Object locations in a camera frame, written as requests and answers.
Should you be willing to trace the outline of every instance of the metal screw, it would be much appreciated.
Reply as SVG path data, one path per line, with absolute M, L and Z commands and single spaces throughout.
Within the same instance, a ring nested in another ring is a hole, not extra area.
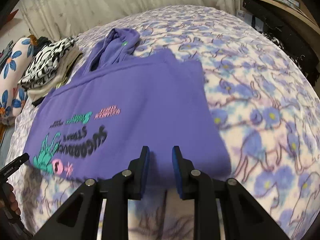
M 125 176 L 125 177 L 128 177 L 132 174 L 132 172 L 130 170 L 124 170 L 122 171 L 122 175 Z
M 198 176 L 200 176 L 200 174 L 201 174 L 201 171 L 199 171 L 199 170 L 192 170 L 191 171 L 192 176 L 198 177 Z
M 86 184 L 88 187 L 90 187 L 90 186 L 92 186 L 92 185 L 95 184 L 95 181 L 94 181 L 94 179 L 87 179 L 87 180 L 85 181 L 85 184 Z
M 231 185 L 231 186 L 235 186 L 237 185 L 237 181 L 235 179 L 228 179 L 228 184 Z

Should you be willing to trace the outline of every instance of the bedsheet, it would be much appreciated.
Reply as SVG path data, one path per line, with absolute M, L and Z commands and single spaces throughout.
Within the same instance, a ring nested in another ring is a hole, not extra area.
M 79 35 L 84 53 L 114 28 L 140 33 L 134 55 L 169 48 L 178 60 L 202 62 L 212 121 L 231 159 L 232 174 L 291 239 L 299 240 L 320 206 L 320 100 L 289 57 L 238 18 L 214 8 L 169 6 L 117 20 Z M 7 162 L 22 154 L 37 108 L 17 117 Z M 23 166 L 9 182 L 22 221 L 36 232 L 79 186 Z M 192 239 L 193 201 L 175 189 L 148 187 L 129 201 L 130 239 Z

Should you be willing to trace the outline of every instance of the floral pillow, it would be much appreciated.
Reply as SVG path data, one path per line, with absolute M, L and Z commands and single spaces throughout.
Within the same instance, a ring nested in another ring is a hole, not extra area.
M 14 122 L 14 117 L 21 113 L 28 98 L 17 84 L 32 60 L 33 50 L 31 39 L 18 40 L 0 74 L 0 122 L 4 124 Z

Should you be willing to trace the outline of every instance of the purple hoodie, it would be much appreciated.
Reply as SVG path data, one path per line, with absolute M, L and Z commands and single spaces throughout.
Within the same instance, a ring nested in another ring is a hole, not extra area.
M 113 29 L 72 81 L 39 107 L 24 148 L 37 168 L 68 179 L 108 179 L 150 148 L 148 183 L 174 184 L 172 147 L 212 177 L 230 160 L 210 116 L 198 61 L 169 49 L 131 53 L 139 34 Z

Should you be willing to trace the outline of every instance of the human hand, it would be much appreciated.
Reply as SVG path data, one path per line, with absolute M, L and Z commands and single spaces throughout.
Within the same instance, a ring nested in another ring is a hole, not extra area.
M 9 184 L 10 186 L 10 194 L 9 194 L 9 202 L 11 203 L 10 207 L 15 213 L 19 216 L 21 215 L 21 210 L 19 208 L 18 202 L 16 201 L 16 196 L 13 193 L 13 187 Z M 4 201 L 0 199 L 0 208 L 4 207 Z

